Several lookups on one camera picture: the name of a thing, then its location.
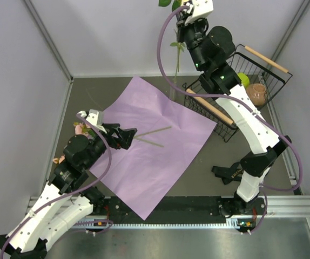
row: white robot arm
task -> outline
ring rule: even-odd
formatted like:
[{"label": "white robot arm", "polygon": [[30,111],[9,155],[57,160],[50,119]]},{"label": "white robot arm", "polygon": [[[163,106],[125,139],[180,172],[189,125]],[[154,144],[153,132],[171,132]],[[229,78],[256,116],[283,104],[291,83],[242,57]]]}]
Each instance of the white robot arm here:
[{"label": "white robot arm", "polygon": [[[120,129],[119,124],[103,124],[103,112],[90,110],[81,111],[79,115],[86,120],[106,139],[111,148],[128,149],[137,130]],[[88,138],[74,135],[64,148],[64,159],[60,161],[45,185],[39,199],[22,220],[30,218],[23,227],[19,225],[7,235],[0,236],[0,248],[8,237],[14,235],[6,247],[11,258],[44,258],[53,244],[68,231],[77,221],[92,212],[102,215],[106,213],[104,195],[96,188],[90,187],[80,192],[75,202],[66,210],[55,216],[61,206],[71,198],[70,193],[76,191],[88,178],[87,170],[106,151],[102,139],[96,135]],[[35,213],[46,203],[60,198]]]},{"label": "white robot arm", "polygon": [[186,43],[196,69],[203,72],[199,77],[202,87],[210,94],[224,94],[239,99],[253,110],[250,113],[231,99],[216,99],[217,104],[234,120],[251,149],[240,162],[243,174],[236,192],[236,198],[240,198],[243,207],[246,207],[258,196],[260,185],[286,145],[277,134],[255,118],[255,115],[262,116],[249,100],[237,74],[226,63],[235,50],[230,32],[222,26],[213,27],[207,32],[206,17],[213,11],[212,0],[183,1],[182,5],[187,8],[177,15],[177,41]]}]

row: gray floor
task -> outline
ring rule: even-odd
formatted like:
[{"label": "gray floor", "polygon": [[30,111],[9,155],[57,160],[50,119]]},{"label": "gray floor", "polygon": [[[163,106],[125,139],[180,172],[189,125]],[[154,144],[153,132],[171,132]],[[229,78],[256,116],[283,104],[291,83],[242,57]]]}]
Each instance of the gray floor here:
[{"label": "gray floor", "polygon": [[[168,96],[169,86],[162,77],[146,77],[144,79]],[[178,84],[191,83],[195,79],[196,77],[179,77]],[[104,110],[119,97],[130,80],[131,78],[75,79],[59,137],[56,157],[62,154],[68,139],[75,133],[73,122],[78,120],[76,113],[91,108]],[[181,94],[176,95],[178,103],[183,104],[183,100],[184,97]],[[261,113],[268,122],[271,121],[267,107],[263,108]],[[238,183],[233,182],[227,186],[223,185],[221,180],[211,173],[211,168],[212,166],[229,167],[232,163],[239,161],[249,151],[250,148],[240,132],[233,136],[228,143],[225,143],[221,137],[212,133],[202,150],[171,188],[167,196],[233,195],[238,187]],[[93,175],[90,176],[87,183],[94,179],[96,178]],[[280,188],[289,188],[291,186],[282,158],[276,161],[265,183]],[[102,183],[98,184],[98,188],[106,196],[113,195]],[[268,190],[267,194],[288,195],[291,193]]]},{"label": "gray floor", "polygon": [[310,259],[305,219],[266,219],[252,235],[230,229],[111,229],[67,233],[46,259]]}]

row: black rack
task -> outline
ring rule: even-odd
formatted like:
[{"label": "black rack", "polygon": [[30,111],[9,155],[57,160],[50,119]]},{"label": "black rack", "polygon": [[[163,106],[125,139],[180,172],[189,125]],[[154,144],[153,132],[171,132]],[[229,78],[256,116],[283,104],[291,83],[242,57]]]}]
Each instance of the black rack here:
[{"label": "black rack", "polygon": [[[257,106],[259,110],[266,106],[271,100],[273,100],[273,98],[281,91],[281,89],[293,76],[285,68],[267,59],[251,48],[245,47],[241,44],[237,46],[234,54],[229,57],[227,62],[236,73],[246,74],[250,79],[250,84],[261,83],[266,86],[267,101],[263,105]],[[207,93],[201,86],[198,79],[189,84],[189,86],[185,83],[183,88],[185,90],[190,89],[195,93]],[[202,105],[202,103],[198,102],[192,97],[185,96],[184,104],[189,109],[215,121],[217,125],[214,131],[219,136],[221,136],[225,142],[228,142],[231,137],[236,134],[238,127],[235,123],[230,122],[230,116],[224,111],[222,107],[216,103],[216,101],[214,101],[212,98],[205,98],[205,100],[220,112],[222,112],[225,116],[227,116],[229,121],[226,121],[217,116],[216,113],[207,109],[206,106]]]}]

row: basket handle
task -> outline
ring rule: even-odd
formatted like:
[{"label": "basket handle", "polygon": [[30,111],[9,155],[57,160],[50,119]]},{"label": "basket handle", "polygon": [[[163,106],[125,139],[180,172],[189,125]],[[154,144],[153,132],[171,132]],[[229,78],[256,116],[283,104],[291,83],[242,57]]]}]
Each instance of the basket handle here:
[{"label": "basket handle", "polygon": [[284,68],[283,66],[280,66],[279,64],[275,63],[271,59],[263,56],[261,53],[257,52],[253,48],[251,48],[249,46],[245,46],[245,50],[247,50],[248,52],[251,52],[255,56],[259,57],[260,59],[263,59],[265,62],[272,65],[273,67],[276,67],[278,70],[281,70],[283,73],[288,73],[288,69]]},{"label": "basket handle", "polygon": [[[195,92],[193,92],[190,88],[186,89],[186,91],[188,93],[193,93],[195,94]],[[224,115],[222,112],[220,112],[218,109],[216,109],[214,106],[212,106],[210,103],[208,103],[206,100],[204,100],[202,97],[193,97],[197,102],[199,102],[200,104],[202,104],[205,108],[207,108],[209,111],[211,111],[212,113],[214,113],[216,116],[218,116],[221,120],[223,120],[225,123],[229,124],[229,125],[233,125],[234,121],[229,118],[228,116]]]}]

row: flower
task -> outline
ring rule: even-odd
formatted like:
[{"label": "flower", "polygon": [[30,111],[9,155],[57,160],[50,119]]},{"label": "flower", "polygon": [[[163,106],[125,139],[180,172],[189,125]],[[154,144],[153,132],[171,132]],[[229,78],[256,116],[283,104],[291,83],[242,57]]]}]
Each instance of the flower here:
[{"label": "flower", "polygon": [[86,137],[89,137],[90,135],[88,133],[83,132],[84,125],[82,123],[75,126],[75,135],[85,135]]},{"label": "flower", "polygon": [[60,158],[53,158],[53,163],[61,163],[65,160],[65,156],[62,155]]}]

